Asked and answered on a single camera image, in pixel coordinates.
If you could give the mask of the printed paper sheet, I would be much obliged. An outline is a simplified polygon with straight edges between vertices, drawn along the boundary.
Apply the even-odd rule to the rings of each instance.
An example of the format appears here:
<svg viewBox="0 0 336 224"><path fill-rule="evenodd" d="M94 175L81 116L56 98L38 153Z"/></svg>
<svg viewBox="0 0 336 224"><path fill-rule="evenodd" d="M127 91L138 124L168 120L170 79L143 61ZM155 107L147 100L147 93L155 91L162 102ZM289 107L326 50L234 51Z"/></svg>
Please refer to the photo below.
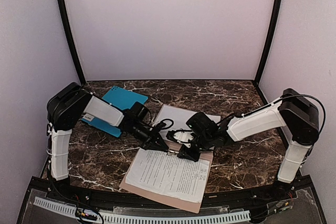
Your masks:
<svg viewBox="0 0 336 224"><path fill-rule="evenodd" d="M193 203L202 201L211 161L194 162L177 155L140 149L125 176L125 183Z"/></svg>
<svg viewBox="0 0 336 224"><path fill-rule="evenodd" d="M168 131L175 131L179 129L185 129L189 130L190 128L187 126L186 122L194 115L196 114L196 111L191 111L187 109L182 109L170 105L163 105L156 116L155 120L153 121L153 125L158 124L164 119L171 119L174 121L174 124L172 127L170 127L167 130L161 130L160 135L164 140L168 139L166 138L166 134Z"/></svg>

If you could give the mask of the teal folder with black inside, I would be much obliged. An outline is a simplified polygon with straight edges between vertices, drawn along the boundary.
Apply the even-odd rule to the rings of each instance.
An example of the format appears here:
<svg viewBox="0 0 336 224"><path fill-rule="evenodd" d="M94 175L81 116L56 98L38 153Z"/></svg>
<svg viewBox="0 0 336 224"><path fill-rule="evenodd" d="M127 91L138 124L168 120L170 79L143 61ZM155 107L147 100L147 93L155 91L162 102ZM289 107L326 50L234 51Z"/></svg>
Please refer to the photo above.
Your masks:
<svg viewBox="0 0 336 224"><path fill-rule="evenodd" d="M148 100L147 96L125 90L118 86L113 86L103 97L103 100L110 102L117 108L124 110L130 109L134 103L139 102L145 104ZM88 123L101 131L104 131L114 137L120 137L121 131L115 126L112 126L99 118L95 118L90 114L85 114L82 119L83 122Z"/></svg>

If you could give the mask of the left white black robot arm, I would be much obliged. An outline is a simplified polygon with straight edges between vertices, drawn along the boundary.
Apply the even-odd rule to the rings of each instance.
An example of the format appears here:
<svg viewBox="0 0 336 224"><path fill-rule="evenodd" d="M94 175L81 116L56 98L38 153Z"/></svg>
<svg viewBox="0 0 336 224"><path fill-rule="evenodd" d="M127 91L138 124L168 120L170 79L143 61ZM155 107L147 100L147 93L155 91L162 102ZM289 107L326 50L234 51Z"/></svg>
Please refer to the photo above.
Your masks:
<svg viewBox="0 0 336 224"><path fill-rule="evenodd" d="M116 86L100 98L75 82L53 96L47 103L52 178L68 178L70 137L79 121L115 137L126 132L139 140L144 150L167 152L169 147L160 135L166 124L163 121L154 126L145 123L150 113L144 105L146 101L146 96Z"/></svg>

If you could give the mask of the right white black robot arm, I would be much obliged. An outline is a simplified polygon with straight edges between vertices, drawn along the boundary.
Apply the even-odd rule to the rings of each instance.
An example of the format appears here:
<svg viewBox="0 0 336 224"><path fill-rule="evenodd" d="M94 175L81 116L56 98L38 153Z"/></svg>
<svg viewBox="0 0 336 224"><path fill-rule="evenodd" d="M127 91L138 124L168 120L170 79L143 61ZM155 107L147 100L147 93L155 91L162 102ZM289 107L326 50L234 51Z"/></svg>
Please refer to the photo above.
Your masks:
<svg viewBox="0 0 336 224"><path fill-rule="evenodd" d="M255 110L231 113L218 122L197 112L187 120L186 129L172 131L167 137L182 145L178 153L180 158L197 162L201 152L286 128L291 140L277 169L274 186L288 188L319 140L325 122L325 107L318 98L288 88L281 96Z"/></svg>

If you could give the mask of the black front rail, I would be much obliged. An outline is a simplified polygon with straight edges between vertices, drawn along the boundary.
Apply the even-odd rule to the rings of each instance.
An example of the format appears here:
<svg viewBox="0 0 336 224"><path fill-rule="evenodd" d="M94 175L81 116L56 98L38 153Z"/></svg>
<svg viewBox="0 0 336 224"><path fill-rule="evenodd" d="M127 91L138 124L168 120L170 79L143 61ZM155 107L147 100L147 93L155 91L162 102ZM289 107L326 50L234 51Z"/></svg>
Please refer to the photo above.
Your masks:
<svg viewBox="0 0 336 224"><path fill-rule="evenodd" d="M276 204L280 201L293 201L299 197L299 191L307 189L314 202L318 196L309 175L301 176L290 184L274 182L271 185L224 191L218 193L205 193L200 202L193 202L160 195L152 191L137 187L128 188L130 192L111 192L72 186L68 179L63 182L54 182L47 179L32 177L29 189L37 189L47 194L48 198L73 203L77 206L92 208L94 210L112 210L115 207L130 207L144 209L179 209L190 213L199 213L207 207L229 206L230 209L244 208L252 211L252 217L265 216L267 204Z"/></svg>

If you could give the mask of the left black frame post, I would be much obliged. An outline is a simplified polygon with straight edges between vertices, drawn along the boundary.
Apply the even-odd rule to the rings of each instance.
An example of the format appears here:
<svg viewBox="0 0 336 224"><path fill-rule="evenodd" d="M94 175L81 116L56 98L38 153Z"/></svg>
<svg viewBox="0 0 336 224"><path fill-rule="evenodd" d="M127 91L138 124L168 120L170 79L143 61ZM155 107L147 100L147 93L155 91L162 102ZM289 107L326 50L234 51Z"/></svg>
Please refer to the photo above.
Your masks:
<svg viewBox="0 0 336 224"><path fill-rule="evenodd" d="M86 79L85 79L85 75L80 63L80 59L78 56L78 52L77 52L77 48L75 45L75 41L74 41L74 37L72 34L72 30L70 27L70 21L69 21L69 17L68 17L68 12L67 12L67 8L66 8L66 2L65 0L57 0L58 3L58 9L59 9L59 13L60 13L60 17L61 17L61 21L62 21L62 25L63 25L63 29L64 29L64 33L66 36L66 41L68 44L68 48L70 51L70 55L71 55L71 59L73 62L73 65L75 67L75 71L78 77L78 80L80 82L81 85L86 84Z"/></svg>

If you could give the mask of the black frame post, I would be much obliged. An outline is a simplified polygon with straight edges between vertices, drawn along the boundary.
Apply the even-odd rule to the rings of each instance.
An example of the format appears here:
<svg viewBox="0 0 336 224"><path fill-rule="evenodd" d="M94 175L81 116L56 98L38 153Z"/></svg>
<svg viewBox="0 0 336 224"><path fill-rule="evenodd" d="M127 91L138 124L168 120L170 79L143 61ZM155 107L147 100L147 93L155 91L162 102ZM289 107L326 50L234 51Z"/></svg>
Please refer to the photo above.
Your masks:
<svg viewBox="0 0 336 224"><path fill-rule="evenodd" d="M269 22L269 26L267 30L267 35L266 35L263 51L261 54L261 58L259 61L259 65L257 68L257 72L254 78L255 86L259 86L261 82L261 78L265 70L265 67L266 67L267 59L270 53L272 41L274 38L276 26L277 26L278 16L279 16L280 7L281 7L281 1L282 0L274 0L273 6L272 6L272 12L271 12L270 22Z"/></svg>
<svg viewBox="0 0 336 224"><path fill-rule="evenodd" d="M66 41L68 44L68 48L70 51L70 55L71 55L71 59L73 62L73 65L75 67L75 71L78 77L78 80L80 82L81 85L86 84L86 79L85 79L85 75L80 63L80 59L78 56L78 52L77 52L77 48L75 45L75 41L74 41L74 37L72 34L72 30L70 27L70 21L69 21L69 17L68 17L68 12L67 12L67 8L66 8L66 2L65 0L57 0L58 3L58 9L59 9L59 13L60 13L60 17L61 17L61 21L62 21L62 25L63 25L63 29L64 29L64 33L66 36Z"/></svg>

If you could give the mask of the right black frame post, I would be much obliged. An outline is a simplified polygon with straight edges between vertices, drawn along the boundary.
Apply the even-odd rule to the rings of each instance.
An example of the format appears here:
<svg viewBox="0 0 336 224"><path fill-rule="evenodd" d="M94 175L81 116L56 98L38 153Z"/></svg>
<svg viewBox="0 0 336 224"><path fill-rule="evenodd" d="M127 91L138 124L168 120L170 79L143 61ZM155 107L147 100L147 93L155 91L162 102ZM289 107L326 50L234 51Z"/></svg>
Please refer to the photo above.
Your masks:
<svg viewBox="0 0 336 224"><path fill-rule="evenodd" d="M279 16L280 7L281 7L281 1L282 0L274 0L273 6L272 6L272 12L271 12L270 22L269 22L269 26L267 30L267 35L266 35L263 51L261 54L261 58L259 61L259 65L257 68L257 72L254 78L255 86L259 86L261 82L261 78L265 70L265 67L266 67L267 59L270 53L272 41L274 38L276 26L277 26L278 16Z"/></svg>

